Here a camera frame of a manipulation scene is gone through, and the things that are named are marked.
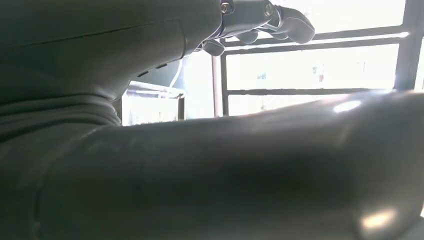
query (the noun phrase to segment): robotic hand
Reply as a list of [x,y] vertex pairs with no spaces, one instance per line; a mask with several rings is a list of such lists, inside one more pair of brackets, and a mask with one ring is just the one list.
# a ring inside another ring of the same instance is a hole
[[258,39],[258,32],[266,32],[279,40],[290,38],[295,43],[305,44],[315,36],[315,29],[305,15],[267,0],[225,1],[221,3],[221,12],[220,31],[201,45],[201,49],[213,56],[219,56],[225,48],[210,39],[235,36],[251,44]]

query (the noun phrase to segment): metal screw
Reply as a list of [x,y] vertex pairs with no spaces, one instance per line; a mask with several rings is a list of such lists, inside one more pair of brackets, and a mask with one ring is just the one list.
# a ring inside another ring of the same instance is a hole
[[221,13],[229,14],[229,13],[231,13],[231,11],[232,11],[231,4],[229,4],[228,2],[223,2],[221,4]]
[[265,6],[265,16],[267,18],[269,18],[269,17],[271,17],[273,15],[273,13],[274,13],[274,6],[272,5],[272,3],[268,3]]

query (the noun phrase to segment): white cable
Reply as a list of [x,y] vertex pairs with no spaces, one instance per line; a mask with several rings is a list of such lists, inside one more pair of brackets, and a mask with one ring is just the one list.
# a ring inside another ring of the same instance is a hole
[[175,83],[177,82],[178,77],[180,76],[182,68],[183,68],[183,60],[179,60],[178,70],[176,71],[176,74],[173,77],[171,84],[169,85],[170,88],[174,87]]

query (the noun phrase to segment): bright window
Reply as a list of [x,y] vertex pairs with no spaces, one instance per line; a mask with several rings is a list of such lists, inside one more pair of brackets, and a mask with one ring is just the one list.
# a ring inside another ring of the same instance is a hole
[[227,56],[229,90],[391,89],[398,44]]

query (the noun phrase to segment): window frame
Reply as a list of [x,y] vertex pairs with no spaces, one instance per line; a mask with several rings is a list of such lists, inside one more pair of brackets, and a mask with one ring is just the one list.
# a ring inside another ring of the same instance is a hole
[[[348,40],[329,43],[312,43],[305,45],[284,45],[291,41],[277,40],[274,38],[258,39],[252,44],[244,44],[240,41],[221,43],[226,48],[253,46],[250,49],[231,49],[226,50],[220,56],[221,68],[221,88],[222,88],[222,113],[224,116],[229,115],[229,96],[230,95],[334,95],[334,94],[353,94],[364,91],[372,91],[369,88],[341,88],[341,89],[250,89],[250,90],[228,90],[227,81],[227,56],[229,55],[245,55],[245,54],[262,54],[262,53],[281,53],[302,50],[316,49],[334,49],[334,48],[352,48],[378,46],[388,44],[399,44],[396,65],[396,80],[394,83],[395,90],[413,90],[417,79],[418,65],[420,60],[420,52],[422,40],[424,37],[424,0],[406,0],[405,10],[403,14],[403,23],[399,26],[385,26],[368,29],[347,30],[339,32],[326,32],[315,35],[313,40],[334,40],[334,39],[350,39],[383,35],[396,35],[407,32],[406,37],[376,38],[376,39],[360,39]],[[260,45],[271,45],[269,47],[257,47]]]

